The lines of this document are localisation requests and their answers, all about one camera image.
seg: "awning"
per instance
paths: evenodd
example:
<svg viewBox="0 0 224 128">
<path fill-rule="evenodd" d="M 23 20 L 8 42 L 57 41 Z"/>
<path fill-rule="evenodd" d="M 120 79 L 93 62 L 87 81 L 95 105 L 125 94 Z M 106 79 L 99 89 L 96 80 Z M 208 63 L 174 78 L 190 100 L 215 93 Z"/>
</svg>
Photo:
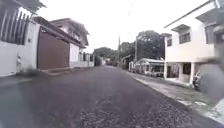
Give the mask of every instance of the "awning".
<svg viewBox="0 0 224 128">
<path fill-rule="evenodd" d="M 186 30 L 186 29 L 189 29 L 190 27 L 185 25 L 185 24 L 181 24 L 173 29 L 171 29 L 172 31 L 175 31 L 175 32 L 180 32 L 181 30 Z"/>
</svg>

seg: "sky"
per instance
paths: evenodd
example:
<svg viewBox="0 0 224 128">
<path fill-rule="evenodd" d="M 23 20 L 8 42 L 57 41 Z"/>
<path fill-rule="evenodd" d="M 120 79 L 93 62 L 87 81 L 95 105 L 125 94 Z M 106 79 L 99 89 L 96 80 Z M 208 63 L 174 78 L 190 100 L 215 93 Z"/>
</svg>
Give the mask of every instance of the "sky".
<svg viewBox="0 0 224 128">
<path fill-rule="evenodd" d="M 38 15 L 47 20 L 71 18 L 89 31 L 89 46 L 117 49 L 133 42 L 140 31 L 166 32 L 164 26 L 207 0 L 40 0 L 47 8 Z"/>
</svg>

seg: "door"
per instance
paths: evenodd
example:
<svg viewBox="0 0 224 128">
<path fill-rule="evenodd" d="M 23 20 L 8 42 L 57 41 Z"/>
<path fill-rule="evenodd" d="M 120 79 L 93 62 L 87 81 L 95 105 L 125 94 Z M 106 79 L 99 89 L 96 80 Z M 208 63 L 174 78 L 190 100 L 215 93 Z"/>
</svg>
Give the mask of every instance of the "door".
<svg viewBox="0 0 224 128">
<path fill-rule="evenodd" d="M 37 67 L 41 70 L 69 67 L 69 43 L 59 40 L 46 30 L 40 30 Z"/>
</svg>

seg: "utility pole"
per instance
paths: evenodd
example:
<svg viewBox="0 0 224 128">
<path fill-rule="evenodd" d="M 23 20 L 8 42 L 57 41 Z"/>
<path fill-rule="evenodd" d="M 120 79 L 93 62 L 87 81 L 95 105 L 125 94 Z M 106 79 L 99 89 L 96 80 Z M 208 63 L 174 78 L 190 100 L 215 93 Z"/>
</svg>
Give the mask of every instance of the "utility pole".
<svg viewBox="0 0 224 128">
<path fill-rule="evenodd" d="M 121 37 L 119 35 L 119 39 L 118 39 L 118 62 L 120 62 L 120 45 L 121 45 Z"/>
<path fill-rule="evenodd" d="M 135 41 L 135 59 L 134 62 L 138 61 L 138 36 L 136 37 L 136 41 Z"/>
</svg>

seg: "green tree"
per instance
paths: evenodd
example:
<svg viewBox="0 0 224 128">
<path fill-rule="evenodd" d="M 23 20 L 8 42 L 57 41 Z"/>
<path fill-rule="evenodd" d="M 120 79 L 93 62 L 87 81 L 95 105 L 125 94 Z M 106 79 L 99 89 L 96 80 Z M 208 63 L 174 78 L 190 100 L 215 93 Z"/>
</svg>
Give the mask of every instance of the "green tree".
<svg viewBox="0 0 224 128">
<path fill-rule="evenodd" d="M 135 54 L 135 45 L 134 43 L 123 42 L 120 45 L 120 56 L 125 57 L 128 55 L 134 56 Z"/>
<path fill-rule="evenodd" d="M 164 37 L 159 33 L 147 30 L 137 36 L 138 59 L 160 59 L 165 57 Z"/>
<path fill-rule="evenodd" d="M 95 49 L 94 54 L 96 54 L 100 57 L 106 57 L 106 58 L 110 58 L 110 59 L 117 58 L 117 56 L 118 56 L 118 52 L 116 50 L 112 50 L 107 47 L 101 47 L 101 48 Z"/>
</svg>

